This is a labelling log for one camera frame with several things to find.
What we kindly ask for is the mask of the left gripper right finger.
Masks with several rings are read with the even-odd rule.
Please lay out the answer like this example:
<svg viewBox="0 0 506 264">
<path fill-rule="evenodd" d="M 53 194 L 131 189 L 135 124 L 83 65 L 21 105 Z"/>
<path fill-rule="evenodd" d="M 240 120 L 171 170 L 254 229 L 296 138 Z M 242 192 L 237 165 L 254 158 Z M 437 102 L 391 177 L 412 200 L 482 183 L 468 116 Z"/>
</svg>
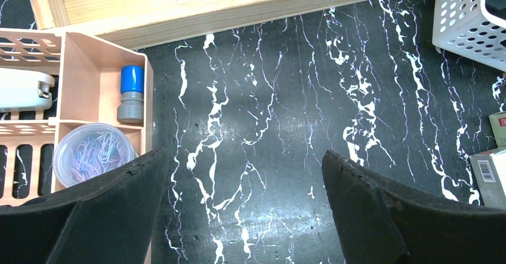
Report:
<svg viewBox="0 0 506 264">
<path fill-rule="evenodd" d="M 504 263 L 505 211 L 449 200 L 332 150 L 322 175 L 347 263 Z"/>
</svg>

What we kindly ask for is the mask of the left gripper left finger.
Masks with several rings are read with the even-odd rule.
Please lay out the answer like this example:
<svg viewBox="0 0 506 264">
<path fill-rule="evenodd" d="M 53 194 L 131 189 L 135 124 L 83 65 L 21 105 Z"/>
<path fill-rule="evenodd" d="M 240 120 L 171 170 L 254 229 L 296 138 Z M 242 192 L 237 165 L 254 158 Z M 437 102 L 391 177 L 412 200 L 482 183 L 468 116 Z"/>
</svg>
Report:
<svg viewBox="0 0 506 264">
<path fill-rule="evenodd" d="M 154 149 L 70 188 L 1 207 L 2 263 L 143 263 L 168 177 Z"/>
</svg>

